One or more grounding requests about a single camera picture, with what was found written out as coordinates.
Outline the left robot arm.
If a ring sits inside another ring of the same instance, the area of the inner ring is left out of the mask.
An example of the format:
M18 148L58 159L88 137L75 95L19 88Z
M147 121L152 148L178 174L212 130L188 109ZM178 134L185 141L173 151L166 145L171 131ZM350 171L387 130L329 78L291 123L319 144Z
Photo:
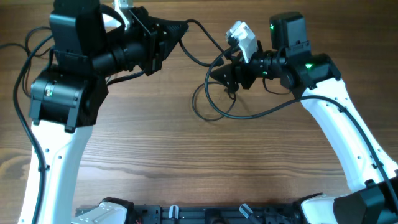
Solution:
M70 223L78 169L108 95L106 78L139 67L159 71L188 25L152 17L131 1L53 4L55 44L30 91L24 129L32 143L20 223Z

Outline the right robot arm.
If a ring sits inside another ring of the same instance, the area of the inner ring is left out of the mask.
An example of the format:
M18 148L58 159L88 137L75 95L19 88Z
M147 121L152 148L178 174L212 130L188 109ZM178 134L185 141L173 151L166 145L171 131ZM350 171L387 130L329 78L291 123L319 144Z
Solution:
M357 112L341 73L327 54L314 55L299 12L269 19L272 49L265 51L242 21L227 31L233 61L210 68L208 78L231 93L248 89L258 78L279 79L313 116L343 168L350 193L314 194L295 203L299 223L396 223L397 164L375 140Z

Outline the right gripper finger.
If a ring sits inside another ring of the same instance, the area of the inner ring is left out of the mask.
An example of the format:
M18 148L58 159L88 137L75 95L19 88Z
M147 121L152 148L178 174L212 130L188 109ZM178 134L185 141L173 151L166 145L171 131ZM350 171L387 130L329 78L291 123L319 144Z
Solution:
M236 93L239 85L234 69L232 64L225 65L210 72L210 77L226 86L229 93Z
M229 60L230 62L240 62L243 59L243 54L241 51L237 52L227 52L224 55L225 59Z

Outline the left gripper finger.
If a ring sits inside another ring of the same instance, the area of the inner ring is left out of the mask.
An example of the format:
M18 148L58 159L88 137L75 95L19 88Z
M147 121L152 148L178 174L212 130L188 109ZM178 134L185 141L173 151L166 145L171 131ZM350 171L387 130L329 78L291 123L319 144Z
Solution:
M183 32L166 32L161 35L160 46L163 47L162 60L166 60L173 51L179 40L183 37Z
M189 28L185 21L159 19L155 23L159 25L160 36L165 40L180 40Z

